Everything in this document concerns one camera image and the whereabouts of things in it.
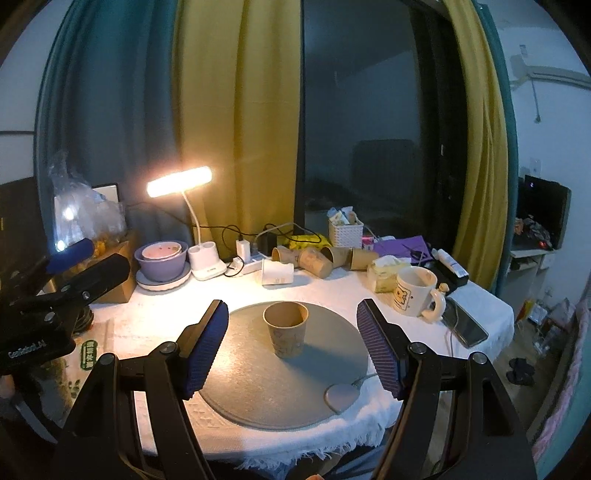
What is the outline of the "brown pig-print paper cup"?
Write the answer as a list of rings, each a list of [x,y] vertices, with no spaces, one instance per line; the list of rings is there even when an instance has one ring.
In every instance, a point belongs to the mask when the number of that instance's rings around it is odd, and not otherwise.
[[[277,357],[287,359],[301,354],[308,316],[308,308],[297,302],[276,302],[264,309],[263,321]]]

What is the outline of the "white green-dotted paper cup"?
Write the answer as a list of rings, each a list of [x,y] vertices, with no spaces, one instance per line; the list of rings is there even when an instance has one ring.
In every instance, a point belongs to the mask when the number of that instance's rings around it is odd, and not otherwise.
[[[264,259],[260,272],[263,286],[288,285],[294,282],[294,265],[291,263]]]

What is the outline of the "clear plastic bag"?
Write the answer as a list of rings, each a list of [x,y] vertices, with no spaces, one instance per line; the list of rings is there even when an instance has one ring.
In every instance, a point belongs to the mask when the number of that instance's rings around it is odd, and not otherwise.
[[[67,153],[61,150],[48,166],[56,249],[63,251],[84,238],[104,247],[119,243],[127,233],[122,205],[95,191],[67,160]]]

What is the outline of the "white tablecloth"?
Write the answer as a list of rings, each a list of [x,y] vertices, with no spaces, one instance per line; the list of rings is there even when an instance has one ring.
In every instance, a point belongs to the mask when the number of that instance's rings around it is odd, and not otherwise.
[[[264,287],[259,274],[190,280],[167,292],[137,288],[129,301],[94,307],[107,349],[142,356],[197,323],[213,300],[228,304],[229,326],[204,389],[185,408],[209,460],[281,479],[298,460],[374,446],[401,403],[374,374],[356,327],[356,307],[370,298],[361,272],[325,280],[298,273],[290,285]],[[310,317],[301,355],[274,354],[263,311],[298,302]]]

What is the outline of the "purple bowl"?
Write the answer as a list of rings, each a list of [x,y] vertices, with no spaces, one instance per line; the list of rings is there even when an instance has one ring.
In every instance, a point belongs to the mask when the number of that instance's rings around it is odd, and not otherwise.
[[[134,259],[148,279],[167,281],[183,270],[187,249],[180,240],[153,242],[137,248]]]

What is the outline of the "cream cartoon bear mug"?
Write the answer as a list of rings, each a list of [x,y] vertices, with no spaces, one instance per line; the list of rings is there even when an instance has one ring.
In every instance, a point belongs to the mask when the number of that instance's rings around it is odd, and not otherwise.
[[[393,292],[394,310],[428,323],[440,321],[446,309],[446,299],[437,289],[437,282],[437,276],[427,268],[409,266],[401,269]]]

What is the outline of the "yellow tissue pack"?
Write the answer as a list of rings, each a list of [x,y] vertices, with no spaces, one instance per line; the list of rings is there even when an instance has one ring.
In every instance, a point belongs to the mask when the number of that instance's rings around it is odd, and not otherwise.
[[[369,288],[375,293],[393,292],[397,286],[398,272],[411,265],[410,258],[385,255],[367,267]]]

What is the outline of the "teal curtain left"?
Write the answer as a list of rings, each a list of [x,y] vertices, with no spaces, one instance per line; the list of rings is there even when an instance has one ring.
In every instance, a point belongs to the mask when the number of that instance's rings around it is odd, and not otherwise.
[[[181,168],[173,59],[176,1],[74,1],[44,69],[34,164],[41,218],[54,234],[50,164],[90,185],[114,184],[141,243],[189,242],[188,211],[171,195],[157,205],[148,182]]]

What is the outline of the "white power strip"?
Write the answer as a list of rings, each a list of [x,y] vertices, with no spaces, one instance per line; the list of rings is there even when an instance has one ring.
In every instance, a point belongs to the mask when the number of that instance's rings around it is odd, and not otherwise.
[[[249,262],[243,262],[242,258],[235,257],[228,265],[226,275],[232,277],[252,274],[262,269],[264,260],[266,260],[266,256],[263,255],[254,256],[249,259]]]

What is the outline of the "purple cloth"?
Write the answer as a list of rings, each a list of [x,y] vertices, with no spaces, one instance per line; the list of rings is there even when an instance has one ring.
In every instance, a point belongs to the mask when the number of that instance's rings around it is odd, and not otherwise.
[[[374,244],[374,251],[380,257],[391,255],[398,259],[408,259],[412,265],[423,265],[434,259],[422,235],[404,239],[382,239]]]

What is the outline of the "white phone charger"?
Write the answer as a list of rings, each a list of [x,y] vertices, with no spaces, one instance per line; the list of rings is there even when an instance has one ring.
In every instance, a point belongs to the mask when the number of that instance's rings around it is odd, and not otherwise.
[[[242,259],[242,261],[247,264],[250,262],[250,243],[249,240],[245,239],[238,239],[235,241],[235,249],[236,255]]]

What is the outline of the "yellow curtain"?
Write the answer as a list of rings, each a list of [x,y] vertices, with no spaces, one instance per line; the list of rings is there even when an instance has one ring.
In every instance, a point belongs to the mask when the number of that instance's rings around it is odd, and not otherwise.
[[[488,289],[500,266],[508,216],[508,140],[489,42],[472,1],[447,1],[467,104],[467,171],[453,256]]]
[[[238,235],[294,218],[301,4],[182,1],[175,46],[182,166],[212,172],[188,199],[204,239],[230,258]]]

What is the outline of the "black monitor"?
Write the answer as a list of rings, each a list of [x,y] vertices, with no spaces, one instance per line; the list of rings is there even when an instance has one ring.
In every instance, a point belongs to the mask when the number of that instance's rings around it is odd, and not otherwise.
[[[532,248],[558,250],[568,223],[572,192],[555,181],[525,175],[519,180],[517,220],[519,242]]]

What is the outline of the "yellow curtain left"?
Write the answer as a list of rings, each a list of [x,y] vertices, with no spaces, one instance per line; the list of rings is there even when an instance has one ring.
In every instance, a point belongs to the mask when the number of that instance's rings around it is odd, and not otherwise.
[[[188,199],[204,239],[230,258],[238,235],[294,218],[301,4],[182,1],[175,46],[182,166],[212,172]]]

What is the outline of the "white air conditioner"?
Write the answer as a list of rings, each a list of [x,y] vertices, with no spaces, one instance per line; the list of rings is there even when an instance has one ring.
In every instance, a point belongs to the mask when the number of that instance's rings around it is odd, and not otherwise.
[[[586,90],[591,89],[590,76],[573,70],[557,67],[528,65],[519,55],[510,57],[510,65],[515,76],[512,84],[515,86],[520,86],[527,81],[543,81],[565,84]]]

